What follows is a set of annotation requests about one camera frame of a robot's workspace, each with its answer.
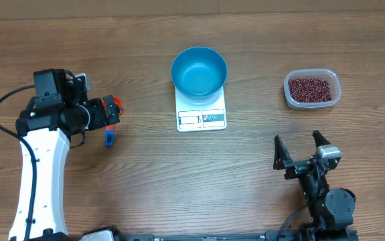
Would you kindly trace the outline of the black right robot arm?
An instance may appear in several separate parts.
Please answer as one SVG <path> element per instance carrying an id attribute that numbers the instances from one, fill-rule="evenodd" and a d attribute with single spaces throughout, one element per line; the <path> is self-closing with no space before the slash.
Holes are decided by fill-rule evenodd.
<path id="1" fill-rule="evenodd" d="M 280 136 L 275 137 L 273 169 L 284 170 L 284 178 L 297 179 L 305 204 L 281 225 L 275 240 L 357 240 L 357 232 L 348 230 L 354 222 L 356 196 L 348 189 L 330 189 L 325 175 L 335 169 L 341 159 L 339 148 L 318 130 L 313 131 L 316 151 L 302 161 L 291 159 Z M 289 222 L 303 210 L 309 210 L 311 221 L 297 230 L 286 230 Z"/>

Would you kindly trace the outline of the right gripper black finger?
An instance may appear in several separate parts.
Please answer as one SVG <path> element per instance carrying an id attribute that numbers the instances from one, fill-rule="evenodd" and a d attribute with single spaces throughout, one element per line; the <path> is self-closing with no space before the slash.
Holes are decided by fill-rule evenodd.
<path id="1" fill-rule="evenodd" d="M 286 169 L 293 160 L 291 159 L 289 152 L 283 145 L 281 137 L 275 136 L 275 157 L 273 163 L 273 169 Z"/>
<path id="2" fill-rule="evenodd" d="M 323 145 L 331 144 L 318 130 L 314 130 L 312 135 L 317 148 Z"/>

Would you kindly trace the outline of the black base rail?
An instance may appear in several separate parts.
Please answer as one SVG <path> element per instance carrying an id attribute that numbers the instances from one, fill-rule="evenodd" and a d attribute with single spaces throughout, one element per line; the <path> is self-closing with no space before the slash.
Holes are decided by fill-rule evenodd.
<path id="1" fill-rule="evenodd" d="M 278 236 L 278 231 L 269 230 L 263 234 L 197 234 L 197 235 L 175 235 L 154 236 L 152 234 L 122 234 L 116 226 L 110 226 L 99 231 L 92 231 L 76 240 L 127 240 L 127 241 L 294 241 L 294 240 L 336 240 L 336 241 L 358 241 L 356 231 L 349 234 L 337 233 L 335 231 L 316 232 L 314 238 L 301 236 L 297 230 L 285 230 Z"/>

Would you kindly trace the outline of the clear plastic food container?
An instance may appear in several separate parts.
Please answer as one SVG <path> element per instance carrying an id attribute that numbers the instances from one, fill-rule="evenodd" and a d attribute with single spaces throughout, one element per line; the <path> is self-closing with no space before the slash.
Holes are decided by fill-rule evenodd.
<path id="1" fill-rule="evenodd" d="M 341 98 L 339 78 L 335 72 L 323 68 L 290 72 L 283 89 L 287 105 L 294 109 L 327 108 Z"/>

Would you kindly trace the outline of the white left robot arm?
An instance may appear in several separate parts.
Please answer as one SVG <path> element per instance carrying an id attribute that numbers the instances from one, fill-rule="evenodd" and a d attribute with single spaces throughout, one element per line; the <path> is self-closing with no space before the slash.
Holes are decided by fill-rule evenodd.
<path id="1" fill-rule="evenodd" d="M 111 95 L 89 99 L 86 74 L 49 69 L 34 72 L 36 94 L 16 120 L 22 171 L 10 240 L 67 239 L 64 169 L 71 138 L 119 122 L 121 106 Z"/>

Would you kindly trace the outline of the white digital kitchen scale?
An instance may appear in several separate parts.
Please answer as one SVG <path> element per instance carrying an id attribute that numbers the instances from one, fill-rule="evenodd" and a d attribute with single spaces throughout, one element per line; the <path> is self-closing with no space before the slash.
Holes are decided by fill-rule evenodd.
<path id="1" fill-rule="evenodd" d="M 224 89 L 207 99 L 194 100 L 175 88 L 175 115 L 176 128 L 181 133 L 226 129 Z"/>

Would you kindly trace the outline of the orange scoop with blue handle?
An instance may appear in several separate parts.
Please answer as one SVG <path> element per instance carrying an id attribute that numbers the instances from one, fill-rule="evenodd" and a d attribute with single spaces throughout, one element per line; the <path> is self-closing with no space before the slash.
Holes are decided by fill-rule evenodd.
<path id="1" fill-rule="evenodd" d="M 121 102 L 120 99 L 119 99 L 119 102 L 121 104 L 121 112 L 120 112 L 120 116 L 121 116 L 123 111 L 124 111 L 124 107 L 123 107 L 123 103 Z M 114 143 L 114 125 L 107 125 L 106 124 L 106 132 L 105 132 L 105 140 L 104 140 L 105 147 L 113 146 L 113 143 Z"/>

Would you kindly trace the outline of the red adzuki beans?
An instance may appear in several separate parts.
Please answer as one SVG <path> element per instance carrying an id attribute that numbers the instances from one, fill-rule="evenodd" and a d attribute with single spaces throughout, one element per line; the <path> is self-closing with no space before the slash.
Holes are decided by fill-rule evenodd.
<path id="1" fill-rule="evenodd" d="M 329 82 L 320 78 L 293 78 L 289 92 L 296 102 L 329 102 L 332 100 Z"/>

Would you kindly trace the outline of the teal plastic bowl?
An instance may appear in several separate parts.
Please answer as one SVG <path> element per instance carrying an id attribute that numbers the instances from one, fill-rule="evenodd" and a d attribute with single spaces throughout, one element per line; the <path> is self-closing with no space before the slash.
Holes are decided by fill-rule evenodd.
<path id="1" fill-rule="evenodd" d="M 228 78 L 225 59 L 212 48 L 194 46 L 180 52 L 171 65 L 176 89 L 194 100 L 205 100 L 221 90 Z"/>

